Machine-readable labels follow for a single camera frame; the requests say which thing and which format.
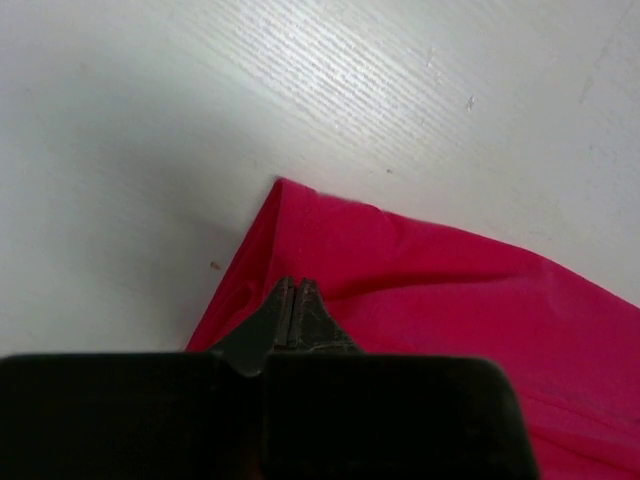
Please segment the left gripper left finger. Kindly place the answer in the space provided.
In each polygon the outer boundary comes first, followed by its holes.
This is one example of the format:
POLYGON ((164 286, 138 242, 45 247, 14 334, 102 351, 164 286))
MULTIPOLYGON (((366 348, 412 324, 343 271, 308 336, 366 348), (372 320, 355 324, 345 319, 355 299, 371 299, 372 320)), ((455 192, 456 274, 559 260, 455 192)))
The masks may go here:
POLYGON ((258 479, 260 374, 295 287, 199 353, 30 354, 1 361, 5 479, 258 479))

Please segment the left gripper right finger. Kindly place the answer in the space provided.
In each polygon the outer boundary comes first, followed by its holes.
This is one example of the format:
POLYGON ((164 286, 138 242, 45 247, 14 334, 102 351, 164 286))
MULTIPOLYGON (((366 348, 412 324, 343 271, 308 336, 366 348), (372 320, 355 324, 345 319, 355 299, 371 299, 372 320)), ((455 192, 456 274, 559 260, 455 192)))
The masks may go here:
POLYGON ((482 358, 365 353, 301 281, 262 371, 268 479, 536 479, 513 387, 482 358))

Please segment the red t shirt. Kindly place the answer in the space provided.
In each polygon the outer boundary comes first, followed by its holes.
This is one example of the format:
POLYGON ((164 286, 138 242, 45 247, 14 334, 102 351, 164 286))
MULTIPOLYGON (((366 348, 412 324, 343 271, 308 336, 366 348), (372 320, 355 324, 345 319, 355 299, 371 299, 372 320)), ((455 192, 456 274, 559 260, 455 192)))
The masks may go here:
POLYGON ((639 310, 528 250, 276 181, 188 349, 283 277, 376 353, 480 356, 513 382, 546 479, 639 475, 639 310))

